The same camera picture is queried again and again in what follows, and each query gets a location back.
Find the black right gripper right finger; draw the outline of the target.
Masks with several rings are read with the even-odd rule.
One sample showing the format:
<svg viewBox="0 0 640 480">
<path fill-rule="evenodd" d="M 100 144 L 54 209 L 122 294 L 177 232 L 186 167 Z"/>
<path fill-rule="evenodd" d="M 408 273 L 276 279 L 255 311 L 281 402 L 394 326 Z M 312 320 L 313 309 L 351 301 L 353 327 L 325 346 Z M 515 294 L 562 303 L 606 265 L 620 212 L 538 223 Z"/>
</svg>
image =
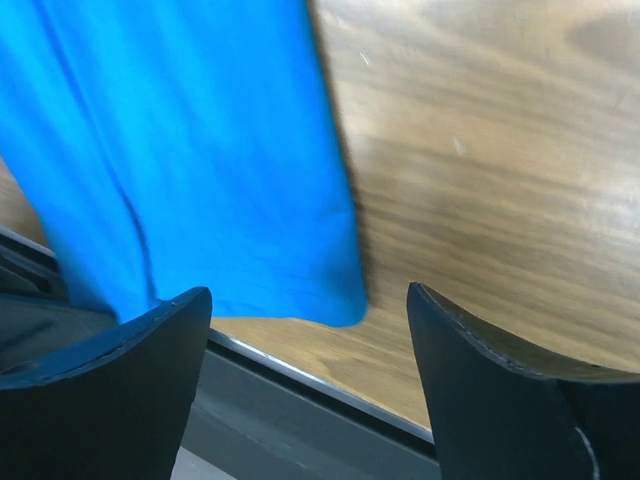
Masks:
<svg viewBox="0 0 640 480">
<path fill-rule="evenodd" d="M 421 283 L 411 339 L 446 479 L 635 479 L 639 377 L 531 343 Z"/>
</svg>

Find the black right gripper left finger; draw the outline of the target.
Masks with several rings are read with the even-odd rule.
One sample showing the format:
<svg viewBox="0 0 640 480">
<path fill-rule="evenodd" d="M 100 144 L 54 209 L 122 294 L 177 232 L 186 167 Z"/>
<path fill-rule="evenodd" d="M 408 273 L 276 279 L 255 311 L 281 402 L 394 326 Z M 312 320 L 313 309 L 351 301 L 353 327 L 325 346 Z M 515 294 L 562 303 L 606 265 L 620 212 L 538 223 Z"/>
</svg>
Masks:
<svg viewBox="0 0 640 480">
<path fill-rule="evenodd" d="M 1 298 L 1 475 L 167 479 L 195 398 L 212 298 L 196 287 L 124 324 Z"/>
</svg>

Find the blue t shirt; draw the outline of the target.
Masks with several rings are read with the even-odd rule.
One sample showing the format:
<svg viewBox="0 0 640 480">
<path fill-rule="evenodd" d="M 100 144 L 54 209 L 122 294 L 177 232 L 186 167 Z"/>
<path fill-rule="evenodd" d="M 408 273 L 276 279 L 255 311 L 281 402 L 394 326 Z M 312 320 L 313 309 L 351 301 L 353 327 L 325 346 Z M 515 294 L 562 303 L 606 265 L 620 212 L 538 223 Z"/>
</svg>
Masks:
<svg viewBox="0 0 640 480">
<path fill-rule="evenodd" d="M 5 1 L 1 156 L 71 301 L 360 323 L 354 200 L 304 1 Z"/>
</svg>

